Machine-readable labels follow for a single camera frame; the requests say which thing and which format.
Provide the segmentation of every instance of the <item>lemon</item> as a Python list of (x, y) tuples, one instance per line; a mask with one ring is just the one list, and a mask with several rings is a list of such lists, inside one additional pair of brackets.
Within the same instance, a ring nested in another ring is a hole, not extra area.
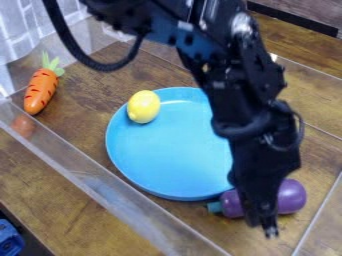
[(155, 92), (143, 90), (132, 95), (127, 104), (127, 114), (130, 119), (146, 124), (151, 122), (160, 110), (160, 99)]

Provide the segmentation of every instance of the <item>purple eggplant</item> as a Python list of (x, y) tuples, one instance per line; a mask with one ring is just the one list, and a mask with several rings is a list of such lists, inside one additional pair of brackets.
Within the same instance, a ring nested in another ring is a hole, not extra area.
[[(278, 212), (291, 214), (298, 212), (306, 204), (306, 190), (303, 185), (294, 179), (286, 179), (278, 192)], [(243, 216), (241, 199), (237, 190), (226, 191), (219, 202), (209, 203), (211, 213), (222, 212), (227, 218)]]

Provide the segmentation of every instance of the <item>blue plate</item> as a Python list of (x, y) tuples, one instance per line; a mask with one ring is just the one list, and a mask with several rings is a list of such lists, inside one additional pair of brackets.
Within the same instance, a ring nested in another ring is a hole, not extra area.
[(233, 159), (226, 139), (211, 129), (209, 100), (198, 88), (156, 90), (160, 112), (147, 124), (132, 122), (127, 104), (115, 113), (106, 134), (110, 158), (123, 175), (151, 194), (181, 201), (218, 196)]

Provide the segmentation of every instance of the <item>wooden table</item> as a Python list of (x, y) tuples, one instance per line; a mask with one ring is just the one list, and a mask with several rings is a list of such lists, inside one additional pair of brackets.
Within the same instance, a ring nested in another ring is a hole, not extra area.
[[(342, 77), (339, 40), (266, 16), (255, 17), (270, 52)], [(95, 57), (112, 61), (127, 48), (127, 44), (114, 43)], [(209, 214), (205, 202), (179, 203), (147, 195), (233, 255), (291, 254), (342, 169), (342, 83), (286, 60), (281, 62), (287, 66), (290, 83), (282, 98), (301, 111), (307, 123), (303, 167), (291, 176), (305, 184), (309, 202), (298, 214), (279, 218), (279, 239), (267, 241), (261, 230), (250, 229), (242, 220)], [(139, 89), (178, 85), (195, 83), (175, 51), (147, 43), (135, 62), (116, 73), (99, 74), (80, 64), (71, 65), (54, 100), (36, 118), (120, 176), (103, 143), (111, 116)], [(20, 104), (22, 97), (23, 92), (14, 96), (14, 102)], [(0, 137), (0, 202), (54, 254), (160, 255), (6, 132), (0, 131)], [(313, 248), (306, 248), (307, 255), (315, 255)], [(341, 247), (331, 250), (325, 255), (342, 251)]]

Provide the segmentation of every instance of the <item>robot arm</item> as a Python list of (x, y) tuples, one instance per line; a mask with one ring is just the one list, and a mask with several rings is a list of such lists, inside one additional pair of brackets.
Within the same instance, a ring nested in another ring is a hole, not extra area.
[(66, 47), (91, 68), (111, 71), (123, 67), (143, 38), (178, 49), (210, 100), (213, 129), (230, 142), (234, 165), (227, 178), (239, 193), (246, 222), (262, 225), (267, 237), (277, 236), (278, 189), (301, 166), (303, 126), (298, 131), (299, 115), (277, 100), (286, 87), (285, 70), (270, 58), (243, 2), (83, 0), (99, 20), (136, 36), (120, 65), (96, 63), (86, 56), (72, 41), (56, 1), (43, 2)]

